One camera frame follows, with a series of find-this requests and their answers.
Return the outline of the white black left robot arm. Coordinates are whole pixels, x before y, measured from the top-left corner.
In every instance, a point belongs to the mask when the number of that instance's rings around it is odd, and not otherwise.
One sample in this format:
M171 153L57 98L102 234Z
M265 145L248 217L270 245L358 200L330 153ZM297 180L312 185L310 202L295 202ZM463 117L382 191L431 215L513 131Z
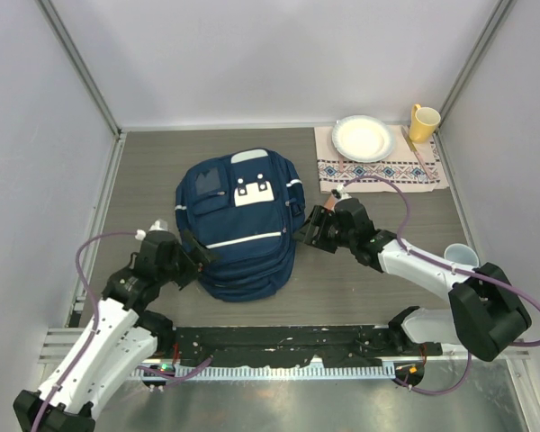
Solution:
M135 233L139 251L111 274L93 317L37 391L21 391L13 411L23 431L92 431L108 400L147 358L167 357L173 322L148 306L166 284L198 279L216 255L185 230L180 238L155 224Z

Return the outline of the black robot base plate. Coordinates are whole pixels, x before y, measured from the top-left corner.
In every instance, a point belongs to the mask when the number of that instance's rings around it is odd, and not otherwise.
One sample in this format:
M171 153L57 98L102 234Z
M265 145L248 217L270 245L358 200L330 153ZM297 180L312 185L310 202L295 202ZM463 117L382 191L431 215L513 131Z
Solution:
M305 367L314 357L327 368L380 365L384 357L441 356L438 343L415 344L394 328L371 325L179 327L158 345L165 358L212 367Z

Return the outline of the navy blue student backpack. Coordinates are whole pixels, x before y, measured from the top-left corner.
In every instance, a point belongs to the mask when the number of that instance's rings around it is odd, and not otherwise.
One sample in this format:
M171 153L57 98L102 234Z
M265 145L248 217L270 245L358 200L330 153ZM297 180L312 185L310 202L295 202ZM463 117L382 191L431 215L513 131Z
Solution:
M305 208L294 164L266 148L205 160L175 190L179 231L216 256L199 282L224 302L262 300L288 283Z

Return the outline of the brown leather wallet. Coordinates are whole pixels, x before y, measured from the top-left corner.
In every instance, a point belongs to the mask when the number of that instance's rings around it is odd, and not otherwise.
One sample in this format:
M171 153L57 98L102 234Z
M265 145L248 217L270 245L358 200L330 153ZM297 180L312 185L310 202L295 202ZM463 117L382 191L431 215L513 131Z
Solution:
M326 202L323 204L323 207L329 211L332 211L336 205L338 201L338 198L336 196L334 196L333 194L331 194L328 199L326 200Z

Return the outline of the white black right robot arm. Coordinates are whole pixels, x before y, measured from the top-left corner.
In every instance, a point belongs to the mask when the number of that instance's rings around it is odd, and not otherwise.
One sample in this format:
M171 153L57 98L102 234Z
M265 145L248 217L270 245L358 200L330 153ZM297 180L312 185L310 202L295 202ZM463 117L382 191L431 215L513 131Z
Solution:
M498 266L461 265L414 247L391 231L377 229L356 198L343 199L331 209L315 206L293 237L329 253L347 248L359 264L410 281L448 303L447 310L416 308L406 314L388 334L398 355L430 342L462 345L482 361L491 361L532 324Z

